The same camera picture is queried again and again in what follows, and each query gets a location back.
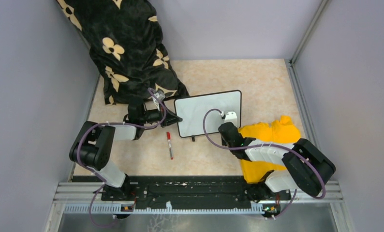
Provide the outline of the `red white marker pen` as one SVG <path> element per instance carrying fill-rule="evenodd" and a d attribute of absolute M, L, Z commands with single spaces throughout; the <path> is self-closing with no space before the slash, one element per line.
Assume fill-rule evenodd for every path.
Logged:
<path fill-rule="evenodd" d="M 173 160 L 174 156 L 173 156 L 173 151 L 172 151 L 170 132 L 168 132 L 168 131 L 166 132 L 166 137 L 167 137 L 167 141 L 168 141 L 168 148 L 169 148 L 170 159 Z"/>

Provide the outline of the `white whiteboard black frame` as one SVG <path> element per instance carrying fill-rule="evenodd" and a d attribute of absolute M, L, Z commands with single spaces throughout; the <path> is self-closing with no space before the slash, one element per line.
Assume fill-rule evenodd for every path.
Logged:
<path fill-rule="evenodd" d="M 177 124 L 181 138 L 196 137 L 218 132 L 223 124 L 224 113 L 237 114 L 237 128 L 241 126 L 242 92 L 230 90 L 224 92 L 197 95 L 174 101 L 175 112 L 183 119 Z"/>

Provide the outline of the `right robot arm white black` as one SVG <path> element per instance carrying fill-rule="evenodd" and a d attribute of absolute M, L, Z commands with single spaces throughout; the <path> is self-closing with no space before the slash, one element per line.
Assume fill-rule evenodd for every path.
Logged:
<path fill-rule="evenodd" d="M 265 142 L 244 137 L 232 122 L 221 124 L 218 131 L 223 148 L 238 159 L 284 167 L 281 171 L 271 169 L 263 176 L 259 186 L 263 198 L 272 199 L 278 192 L 292 189 L 300 189 L 315 199 L 326 196 L 326 184 L 336 166 L 308 139 L 300 138 L 295 143 Z"/>

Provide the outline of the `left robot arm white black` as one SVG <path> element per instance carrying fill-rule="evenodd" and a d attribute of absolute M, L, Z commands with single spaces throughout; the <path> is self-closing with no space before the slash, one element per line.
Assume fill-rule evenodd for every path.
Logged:
<path fill-rule="evenodd" d="M 145 130 L 170 126 L 182 120 L 165 104 L 159 104 L 152 110 L 148 110 L 142 102 L 129 104 L 128 114 L 122 122 L 86 121 L 70 149 L 69 158 L 104 183 L 101 188 L 103 200 L 126 200 L 131 196 L 132 187 L 128 175 L 110 160 L 113 142 L 138 140 Z"/>

